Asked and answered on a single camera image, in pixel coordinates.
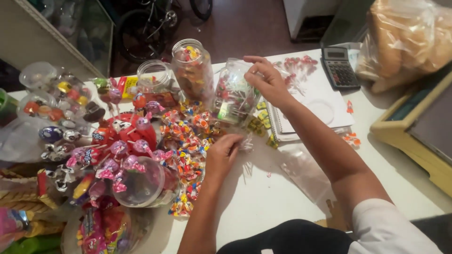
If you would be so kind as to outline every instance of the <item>display case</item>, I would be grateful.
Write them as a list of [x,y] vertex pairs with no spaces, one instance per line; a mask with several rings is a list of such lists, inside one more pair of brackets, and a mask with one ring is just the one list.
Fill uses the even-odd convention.
[[98,0],[0,1],[0,58],[47,61],[82,81],[109,77],[113,22]]

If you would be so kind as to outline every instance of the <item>table surface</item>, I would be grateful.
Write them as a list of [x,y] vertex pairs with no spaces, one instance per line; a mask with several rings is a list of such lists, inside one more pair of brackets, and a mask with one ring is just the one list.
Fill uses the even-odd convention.
[[[286,57],[319,54],[320,50],[267,57],[269,61],[283,61]],[[212,65],[214,73],[226,63]],[[97,96],[91,82],[86,85]],[[24,91],[10,93],[16,99]],[[427,174],[398,149],[381,143],[369,133],[369,127],[389,108],[400,93],[391,91],[373,95],[366,87],[343,94],[353,103],[352,126],[362,144],[357,153],[383,184],[394,204],[409,220],[452,212],[452,199],[429,181]],[[122,111],[133,109],[132,103],[121,103]],[[275,227],[291,219],[317,221],[329,217],[324,200],[313,204],[284,173],[280,165],[282,151],[297,149],[300,142],[282,143],[278,150],[265,145],[266,139],[254,136],[254,150],[238,156],[234,168],[225,180],[218,204],[217,246],[243,239]],[[244,166],[252,164],[252,174],[245,174]],[[135,253],[174,254],[177,252],[187,219],[168,215],[170,205],[152,208],[154,227],[149,238]]]

